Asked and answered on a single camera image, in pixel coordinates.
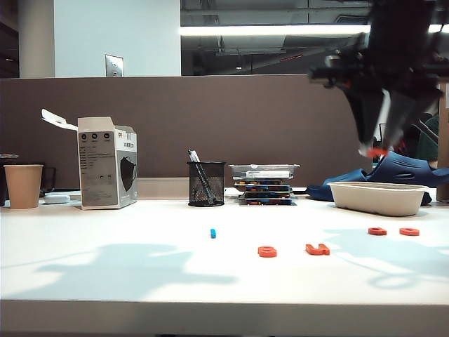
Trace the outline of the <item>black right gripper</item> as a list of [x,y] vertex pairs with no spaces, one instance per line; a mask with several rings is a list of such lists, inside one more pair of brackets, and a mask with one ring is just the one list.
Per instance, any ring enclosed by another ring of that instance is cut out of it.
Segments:
[[370,155],[373,137],[384,101],[383,90],[390,91],[387,123],[382,147],[393,148],[410,126],[423,132],[431,141],[434,132],[420,119],[434,104],[434,95],[409,96],[398,92],[412,85],[433,86],[448,77],[448,58],[437,52],[425,56],[416,53],[372,53],[366,48],[336,50],[322,65],[312,65],[309,80],[326,88],[338,88],[349,102],[358,134],[358,152]]

